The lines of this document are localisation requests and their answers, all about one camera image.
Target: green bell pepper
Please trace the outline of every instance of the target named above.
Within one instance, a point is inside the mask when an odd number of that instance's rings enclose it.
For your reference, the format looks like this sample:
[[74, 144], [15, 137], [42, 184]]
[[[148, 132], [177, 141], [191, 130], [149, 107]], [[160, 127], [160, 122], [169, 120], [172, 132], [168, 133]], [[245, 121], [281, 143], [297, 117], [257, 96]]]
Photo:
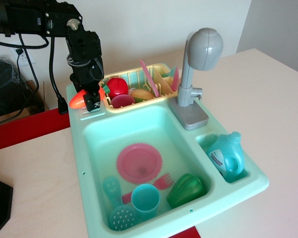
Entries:
[[192, 174], [182, 175], [175, 183], [167, 196], [167, 201], [172, 208], [181, 206], [207, 193], [202, 180]]

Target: blue soap bottle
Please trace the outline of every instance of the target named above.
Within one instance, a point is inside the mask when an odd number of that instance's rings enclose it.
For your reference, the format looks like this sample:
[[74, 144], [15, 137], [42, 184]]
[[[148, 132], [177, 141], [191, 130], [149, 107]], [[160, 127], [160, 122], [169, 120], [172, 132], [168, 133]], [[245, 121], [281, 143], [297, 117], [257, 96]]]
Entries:
[[241, 135], [234, 131], [219, 135], [207, 150], [207, 155], [227, 182], [234, 182], [244, 169], [244, 154], [240, 145]]

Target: blue cup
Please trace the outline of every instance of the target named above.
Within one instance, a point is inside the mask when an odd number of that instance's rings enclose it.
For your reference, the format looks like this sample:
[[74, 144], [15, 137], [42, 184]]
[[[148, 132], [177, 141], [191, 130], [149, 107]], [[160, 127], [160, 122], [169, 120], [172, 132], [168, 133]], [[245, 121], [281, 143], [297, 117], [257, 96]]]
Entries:
[[141, 184], [131, 194], [131, 203], [138, 217], [143, 221], [147, 221], [157, 215], [160, 203], [159, 190], [151, 184]]

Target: bottle label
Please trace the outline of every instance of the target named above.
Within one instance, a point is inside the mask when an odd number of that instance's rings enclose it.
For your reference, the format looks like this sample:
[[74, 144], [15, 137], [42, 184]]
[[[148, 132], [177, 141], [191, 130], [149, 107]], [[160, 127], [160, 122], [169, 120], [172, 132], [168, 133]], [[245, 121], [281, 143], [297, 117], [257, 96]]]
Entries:
[[221, 150], [217, 149], [208, 154], [209, 158], [213, 161], [218, 171], [222, 174], [223, 177], [226, 176], [226, 167], [224, 163], [224, 156]]

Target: mint green toy sink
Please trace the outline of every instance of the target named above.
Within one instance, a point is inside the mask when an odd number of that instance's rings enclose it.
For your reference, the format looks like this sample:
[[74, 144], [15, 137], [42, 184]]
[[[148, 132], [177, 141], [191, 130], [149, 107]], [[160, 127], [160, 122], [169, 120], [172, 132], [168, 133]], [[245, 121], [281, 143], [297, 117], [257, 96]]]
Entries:
[[[70, 100], [76, 91], [67, 87]], [[206, 126], [185, 130], [168, 106], [168, 99], [120, 113], [110, 112], [104, 102], [96, 112], [70, 109], [71, 130], [79, 184], [88, 235], [104, 237], [170, 237], [262, 192], [269, 182], [263, 172], [244, 153], [245, 168], [232, 183], [226, 182], [205, 151], [219, 134], [228, 134], [212, 114]], [[124, 180], [118, 173], [116, 161], [120, 152], [134, 143], [155, 147], [162, 157], [157, 177], [170, 173], [174, 181], [183, 174], [200, 176], [207, 194], [172, 209], [166, 197], [172, 186], [161, 190], [157, 216], [124, 231], [109, 229], [108, 219], [113, 207], [102, 189], [103, 181], [115, 176], [122, 194], [137, 185]]]

